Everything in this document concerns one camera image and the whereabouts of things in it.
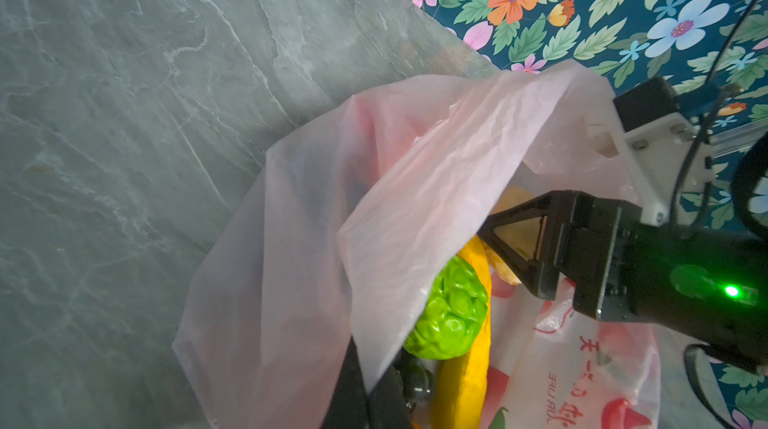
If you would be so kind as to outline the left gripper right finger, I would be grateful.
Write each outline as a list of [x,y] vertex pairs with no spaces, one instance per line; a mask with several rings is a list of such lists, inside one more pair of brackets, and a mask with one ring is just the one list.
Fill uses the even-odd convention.
[[399,374],[392,366],[368,398],[369,427],[412,429],[412,412],[405,405]]

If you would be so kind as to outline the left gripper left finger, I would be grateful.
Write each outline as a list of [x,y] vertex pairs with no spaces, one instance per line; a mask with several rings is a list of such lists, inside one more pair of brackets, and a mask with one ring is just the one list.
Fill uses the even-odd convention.
[[368,396],[363,383],[357,347],[351,339],[320,428],[366,429],[368,427]]

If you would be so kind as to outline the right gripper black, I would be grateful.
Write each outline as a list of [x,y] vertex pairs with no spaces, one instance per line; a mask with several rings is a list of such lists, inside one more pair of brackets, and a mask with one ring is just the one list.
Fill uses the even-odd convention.
[[[553,190],[492,212],[478,236],[533,296],[554,300],[559,275],[539,254],[539,234],[561,233],[558,268],[575,284],[574,309],[602,322],[640,322],[630,309],[624,261],[640,214],[639,206],[624,200]],[[501,234],[538,234],[533,257],[523,258]]]

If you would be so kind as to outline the pink plastic bag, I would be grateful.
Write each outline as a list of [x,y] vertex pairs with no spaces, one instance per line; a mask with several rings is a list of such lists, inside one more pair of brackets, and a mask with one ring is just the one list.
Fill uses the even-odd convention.
[[212,428],[320,428],[351,339],[367,396],[442,267],[511,184],[635,201],[584,118],[609,81],[423,75],[375,87],[274,146],[198,268],[173,343]]

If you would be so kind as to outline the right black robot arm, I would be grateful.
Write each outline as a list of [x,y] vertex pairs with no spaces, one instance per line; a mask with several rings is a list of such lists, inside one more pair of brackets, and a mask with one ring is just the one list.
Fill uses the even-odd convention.
[[684,367],[702,397],[698,353],[754,374],[767,366],[767,223],[751,212],[766,173],[760,139],[731,182],[743,232],[646,225],[632,203],[556,190],[490,215],[479,236],[538,298],[566,277],[585,316],[691,336]]

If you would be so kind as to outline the beige fake potato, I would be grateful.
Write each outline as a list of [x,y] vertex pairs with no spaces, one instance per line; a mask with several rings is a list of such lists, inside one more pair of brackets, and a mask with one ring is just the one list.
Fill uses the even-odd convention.
[[[516,207],[519,204],[529,201],[533,195],[516,186],[508,186],[502,193],[491,214],[497,214],[507,209]],[[528,219],[501,228],[500,238],[506,242],[512,249],[515,249],[525,259],[533,257],[539,234],[539,220]],[[483,248],[489,266],[495,274],[506,284],[517,286],[521,284],[519,277],[513,272],[507,263],[505,263],[498,252],[492,249],[487,243],[483,242]]]

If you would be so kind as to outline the dark purple fake grapes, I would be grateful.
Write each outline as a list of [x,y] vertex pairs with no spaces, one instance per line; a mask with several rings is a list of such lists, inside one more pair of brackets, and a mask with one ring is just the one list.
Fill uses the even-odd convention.
[[413,412],[419,403],[432,400],[435,378],[418,358],[402,349],[394,360],[394,368],[399,374],[402,394],[409,412]]

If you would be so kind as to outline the yellow fake banana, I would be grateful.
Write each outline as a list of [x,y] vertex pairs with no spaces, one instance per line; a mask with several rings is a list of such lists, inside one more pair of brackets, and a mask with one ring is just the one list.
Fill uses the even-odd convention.
[[432,404],[432,428],[479,427],[487,392],[491,346],[491,309],[468,353],[444,361],[438,370]]

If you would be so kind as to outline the green fake custard apple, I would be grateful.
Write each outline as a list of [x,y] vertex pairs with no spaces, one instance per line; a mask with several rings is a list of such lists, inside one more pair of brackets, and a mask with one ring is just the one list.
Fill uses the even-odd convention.
[[460,357],[471,349],[488,311],[488,291],[476,270],[465,259],[455,256],[435,278],[404,349],[421,359]]

